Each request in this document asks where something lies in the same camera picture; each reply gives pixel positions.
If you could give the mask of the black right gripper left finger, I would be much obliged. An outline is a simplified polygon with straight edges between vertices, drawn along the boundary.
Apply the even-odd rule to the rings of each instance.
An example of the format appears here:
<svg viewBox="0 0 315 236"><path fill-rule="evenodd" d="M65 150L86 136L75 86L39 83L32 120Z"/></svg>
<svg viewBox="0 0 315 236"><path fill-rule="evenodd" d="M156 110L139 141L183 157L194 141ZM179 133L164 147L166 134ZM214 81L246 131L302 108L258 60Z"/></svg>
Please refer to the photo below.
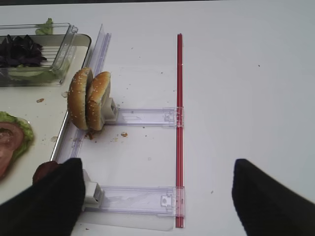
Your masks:
<svg viewBox="0 0 315 236"><path fill-rule="evenodd" d="M69 236L86 194L82 161L70 158L0 206L2 236Z"/></svg>

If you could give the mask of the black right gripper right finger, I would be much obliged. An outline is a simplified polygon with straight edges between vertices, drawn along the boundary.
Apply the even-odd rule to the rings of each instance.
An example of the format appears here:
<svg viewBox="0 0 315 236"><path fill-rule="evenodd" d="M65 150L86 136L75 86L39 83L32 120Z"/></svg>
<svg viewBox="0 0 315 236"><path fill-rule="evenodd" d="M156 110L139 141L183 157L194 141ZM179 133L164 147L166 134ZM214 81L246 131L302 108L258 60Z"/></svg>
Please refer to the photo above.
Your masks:
<svg viewBox="0 0 315 236"><path fill-rule="evenodd" d="M313 236L315 205L246 159L237 159L231 191L248 236Z"/></svg>

